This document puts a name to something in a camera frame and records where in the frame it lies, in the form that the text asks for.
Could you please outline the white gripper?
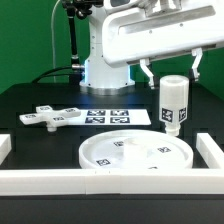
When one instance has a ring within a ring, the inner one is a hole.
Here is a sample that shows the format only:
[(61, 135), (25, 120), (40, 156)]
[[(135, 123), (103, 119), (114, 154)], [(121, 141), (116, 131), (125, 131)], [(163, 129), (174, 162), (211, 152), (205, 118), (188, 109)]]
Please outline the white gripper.
[(203, 50), (224, 47), (224, 1), (106, 1), (104, 8), (105, 61), (112, 67), (140, 61), (151, 89), (149, 60), (191, 52), (190, 78), (197, 81)]

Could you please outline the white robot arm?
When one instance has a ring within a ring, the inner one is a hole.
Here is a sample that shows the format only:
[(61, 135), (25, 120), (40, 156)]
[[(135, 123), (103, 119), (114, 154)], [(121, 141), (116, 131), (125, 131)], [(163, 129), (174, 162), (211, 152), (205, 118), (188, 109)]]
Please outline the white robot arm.
[(191, 74), (205, 50), (224, 47), (224, 0), (98, 0), (89, 16), (90, 54), (80, 86), (114, 95), (130, 88), (138, 64), (155, 86), (153, 61), (190, 54)]

